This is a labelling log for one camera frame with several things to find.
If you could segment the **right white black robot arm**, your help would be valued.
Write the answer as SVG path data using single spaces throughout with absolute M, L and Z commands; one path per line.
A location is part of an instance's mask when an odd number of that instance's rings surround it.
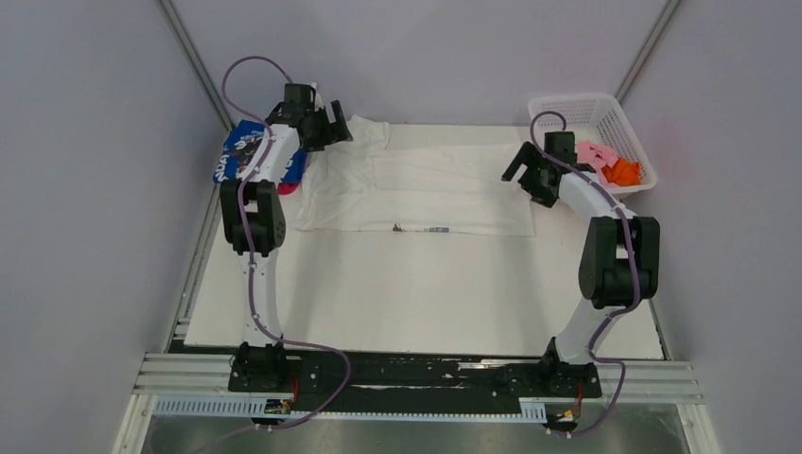
M 544 389 L 557 395 L 600 362 L 598 348 L 614 324 L 658 287 L 659 222 L 626 208 L 591 167 L 570 162 L 570 154 L 527 141 L 502 175 L 505 182 L 516 180 L 535 203 L 551 208 L 561 201 L 588 222 L 578 269 L 582 299 L 549 342 L 539 371 Z

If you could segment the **white printed t shirt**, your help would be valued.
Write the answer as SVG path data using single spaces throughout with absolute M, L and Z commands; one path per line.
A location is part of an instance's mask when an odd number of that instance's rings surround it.
M 533 236 L 529 196 L 501 179 L 517 144 L 394 148 L 386 122 L 347 126 L 307 165 L 295 229 Z

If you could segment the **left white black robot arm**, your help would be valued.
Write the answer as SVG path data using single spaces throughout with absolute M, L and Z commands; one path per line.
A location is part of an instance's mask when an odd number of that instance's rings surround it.
M 288 383 L 276 296 L 278 253 L 288 224 L 278 185 L 298 151 L 322 151 L 351 140 L 340 103 L 333 101 L 331 108 L 328 113 L 316 85 L 286 84 L 250 162 L 220 186 L 224 234 L 239 259 L 247 305 L 243 342 L 229 378 L 232 392 L 279 392 Z

